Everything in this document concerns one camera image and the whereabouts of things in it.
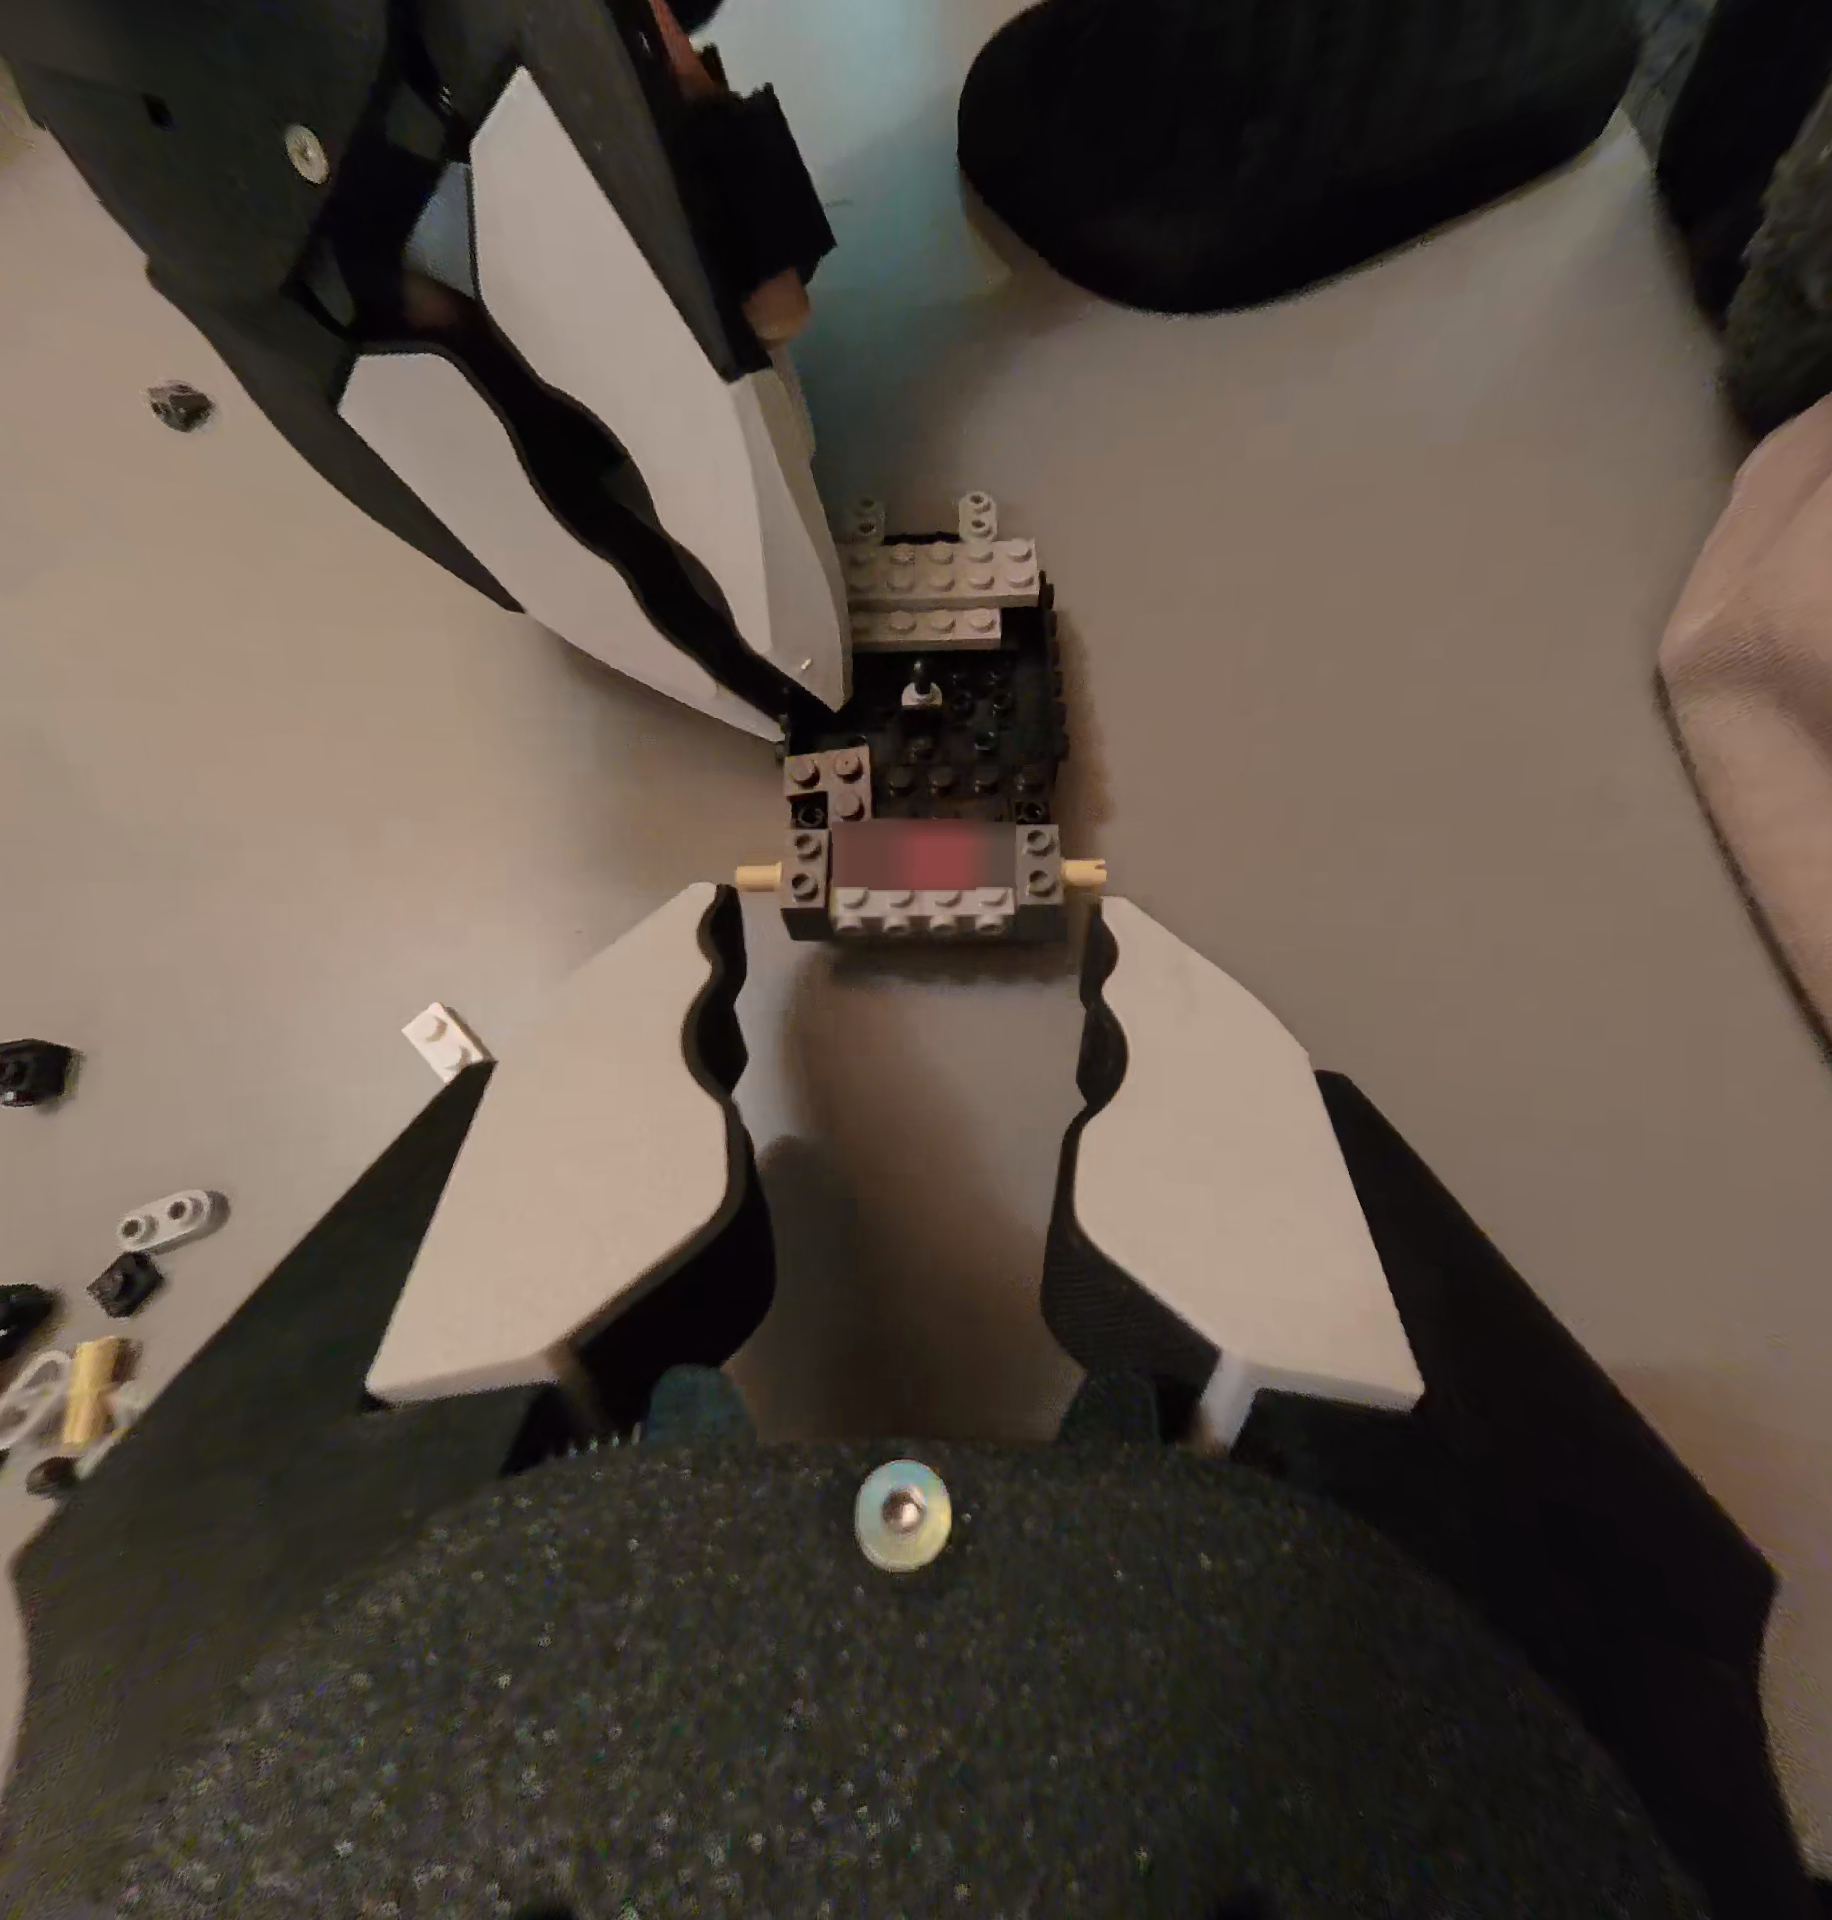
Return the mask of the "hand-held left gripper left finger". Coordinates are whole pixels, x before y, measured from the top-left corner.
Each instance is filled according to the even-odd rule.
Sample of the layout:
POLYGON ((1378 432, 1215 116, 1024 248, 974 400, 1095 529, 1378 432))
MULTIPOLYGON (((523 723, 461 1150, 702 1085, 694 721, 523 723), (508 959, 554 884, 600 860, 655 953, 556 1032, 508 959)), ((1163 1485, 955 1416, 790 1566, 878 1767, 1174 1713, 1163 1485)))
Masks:
POLYGON ((717 1370, 775 1295, 755 1144, 738 891, 694 884, 584 962, 489 1073, 367 1388, 409 1406, 561 1390, 648 1418, 672 1370, 717 1370))

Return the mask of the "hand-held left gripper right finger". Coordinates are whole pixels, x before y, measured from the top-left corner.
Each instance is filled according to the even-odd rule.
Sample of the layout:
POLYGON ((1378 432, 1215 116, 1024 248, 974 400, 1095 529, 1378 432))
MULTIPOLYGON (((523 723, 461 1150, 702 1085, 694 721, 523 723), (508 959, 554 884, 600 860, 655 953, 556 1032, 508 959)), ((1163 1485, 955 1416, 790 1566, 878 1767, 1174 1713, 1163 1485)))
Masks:
POLYGON ((1085 941, 1041 1309, 1229 1446, 1261 1394, 1410 1413, 1422 1375, 1309 1052, 1130 900, 1085 941))

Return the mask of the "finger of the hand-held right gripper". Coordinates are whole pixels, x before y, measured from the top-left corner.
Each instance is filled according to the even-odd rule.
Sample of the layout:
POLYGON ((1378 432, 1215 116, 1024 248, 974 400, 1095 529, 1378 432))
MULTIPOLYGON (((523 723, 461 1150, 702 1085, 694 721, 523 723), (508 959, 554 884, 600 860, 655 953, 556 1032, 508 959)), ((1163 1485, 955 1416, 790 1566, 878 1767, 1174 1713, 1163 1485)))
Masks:
POLYGON ((629 454, 659 531, 710 575, 738 636, 839 707, 847 597, 789 359, 713 368, 524 68, 471 137, 471 221, 478 288, 528 366, 629 454))
POLYGON ((548 632, 711 721, 781 740, 781 725, 684 653, 624 572, 544 502, 508 421, 459 363, 436 351, 359 355, 339 412, 548 632))

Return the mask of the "black and grey brick model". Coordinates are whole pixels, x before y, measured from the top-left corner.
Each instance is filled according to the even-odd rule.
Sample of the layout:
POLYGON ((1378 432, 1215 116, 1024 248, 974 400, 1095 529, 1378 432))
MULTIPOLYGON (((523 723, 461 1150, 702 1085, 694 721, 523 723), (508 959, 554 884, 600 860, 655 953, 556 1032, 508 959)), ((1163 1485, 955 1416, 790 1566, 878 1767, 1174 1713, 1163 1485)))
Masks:
POLYGON ((858 498, 836 548, 850 692, 790 696, 781 856, 734 888, 803 944, 1061 944, 1105 866, 1071 857, 1056 821, 1066 687, 1036 543, 972 491, 931 531, 858 498))

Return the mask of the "grey desk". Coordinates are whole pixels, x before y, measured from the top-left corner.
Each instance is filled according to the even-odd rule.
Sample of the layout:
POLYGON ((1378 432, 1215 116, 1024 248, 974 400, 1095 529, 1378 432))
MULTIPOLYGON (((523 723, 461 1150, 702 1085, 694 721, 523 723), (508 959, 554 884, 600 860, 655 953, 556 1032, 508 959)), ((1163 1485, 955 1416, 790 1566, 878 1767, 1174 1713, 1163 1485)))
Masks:
MULTIPOLYGON (((960 194, 1010 4, 727 4, 839 246, 818 471, 989 491, 1065 616, 1059 810, 1418 1148, 1777 1564, 1767 1715, 1832 1874, 1832 1064, 1714 848, 1656 644, 1739 451, 1621 121, 1304 301, 1086 301, 960 194)), ((769 751, 331 494, 0 76, 0 1284, 69 1335, 123 1210, 232 1215, 160 1386, 589 953, 774 856, 769 751), (196 432, 150 413, 187 381, 196 432)))

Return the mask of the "small white brick plate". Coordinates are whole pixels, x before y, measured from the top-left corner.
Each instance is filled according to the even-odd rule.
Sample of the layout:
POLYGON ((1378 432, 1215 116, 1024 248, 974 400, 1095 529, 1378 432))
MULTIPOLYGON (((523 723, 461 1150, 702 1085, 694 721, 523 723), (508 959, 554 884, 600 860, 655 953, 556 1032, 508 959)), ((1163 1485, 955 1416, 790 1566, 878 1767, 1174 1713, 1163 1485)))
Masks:
POLYGON ((495 1055, 475 1038, 470 1022, 443 1002, 428 1002, 404 1021, 400 1038, 445 1085, 478 1066, 495 1064, 495 1055))

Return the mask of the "black oval cushion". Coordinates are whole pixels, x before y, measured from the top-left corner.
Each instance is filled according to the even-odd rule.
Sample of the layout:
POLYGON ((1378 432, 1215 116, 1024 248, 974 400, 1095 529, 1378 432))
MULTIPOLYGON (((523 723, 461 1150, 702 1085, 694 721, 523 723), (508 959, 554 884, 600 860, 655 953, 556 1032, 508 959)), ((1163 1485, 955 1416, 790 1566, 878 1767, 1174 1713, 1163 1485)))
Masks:
POLYGON ((1558 171, 1633 77, 1617 3, 1047 3, 962 84, 962 177, 1100 301, 1257 306, 1558 171))

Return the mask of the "beige pants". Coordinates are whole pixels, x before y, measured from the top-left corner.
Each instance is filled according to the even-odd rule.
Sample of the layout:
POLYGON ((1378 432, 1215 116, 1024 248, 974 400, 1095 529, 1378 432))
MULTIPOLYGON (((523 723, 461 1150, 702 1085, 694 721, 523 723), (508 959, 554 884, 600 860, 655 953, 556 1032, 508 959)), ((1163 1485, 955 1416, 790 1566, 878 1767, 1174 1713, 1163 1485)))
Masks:
POLYGON ((1832 393, 1738 470, 1659 645, 1696 799, 1832 1049, 1832 393))

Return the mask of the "black fleece jacket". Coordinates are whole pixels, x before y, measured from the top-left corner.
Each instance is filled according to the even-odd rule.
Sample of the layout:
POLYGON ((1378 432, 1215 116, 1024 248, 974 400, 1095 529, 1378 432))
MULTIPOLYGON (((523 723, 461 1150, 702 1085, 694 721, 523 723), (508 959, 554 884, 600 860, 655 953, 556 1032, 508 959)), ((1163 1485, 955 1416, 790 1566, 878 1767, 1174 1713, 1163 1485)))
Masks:
POLYGON ((1766 437, 1832 393, 1832 3, 1721 3, 1655 160, 1721 381, 1766 437))

